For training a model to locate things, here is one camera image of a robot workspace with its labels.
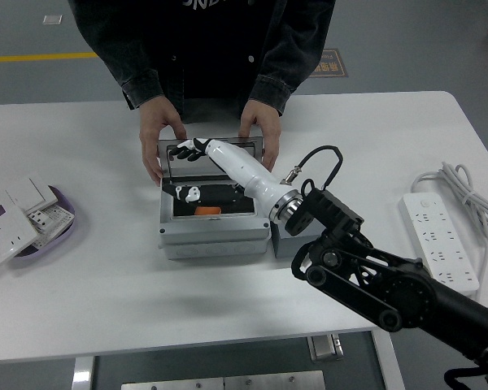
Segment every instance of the metal plate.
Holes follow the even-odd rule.
[[[322,371],[226,378],[224,390],[325,390]]]
[[[127,383],[121,390],[224,390],[224,378],[172,380],[167,382]]]
[[[325,390],[322,371],[127,383],[121,390]]]

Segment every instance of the white cable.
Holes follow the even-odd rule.
[[[460,170],[463,170],[466,178],[461,177]],[[468,172],[468,169],[460,164],[454,167],[445,162],[442,163],[442,169],[437,172],[426,172],[416,177],[411,186],[411,192],[416,192],[416,186],[418,183],[424,180],[441,180],[448,184],[451,191],[457,200],[463,205],[464,209],[468,213],[470,220],[473,222],[477,232],[481,235],[483,240],[485,251],[484,256],[479,268],[479,283],[482,285],[486,272],[486,263],[488,261],[488,201],[475,192],[472,186],[472,177]]]

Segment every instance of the gray electrical box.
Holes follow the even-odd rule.
[[[218,138],[238,145],[258,161],[262,159],[262,137]],[[170,151],[182,140],[159,141],[163,182],[174,185],[202,186],[236,183],[208,156],[195,162],[178,159]],[[271,237],[270,222],[254,199],[244,197],[219,214],[198,214],[198,207],[178,201],[161,192],[159,244],[167,257],[202,258],[261,254]]]
[[[325,226],[316,219],[302,230],[297,236],[291,236],[283,226],[272,223],[272,243],[276,258],[294,258],[298,250],[308,242],[317,240]]]

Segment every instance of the black denim jacket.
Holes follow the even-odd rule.
[[[176,22],[181,0],[68,1],[81,35],[107,65],[130,108],[164,94],[182,113],[181,26]],[[249,0],[250,7],[259,1]],[[282,114],[290,95],[320,61],[334,3],[275,1],[264,47],[255,60],[255,79],[239,96],[241,108],[253,99]]]

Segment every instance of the yellow floor line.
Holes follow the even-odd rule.
[[[28,54],[28,55],[3,55],[0,63],[13,63],[19,61],[46,61],[51,59],[96,59],[97,54],[86,53],[55,53],[55,54]]]

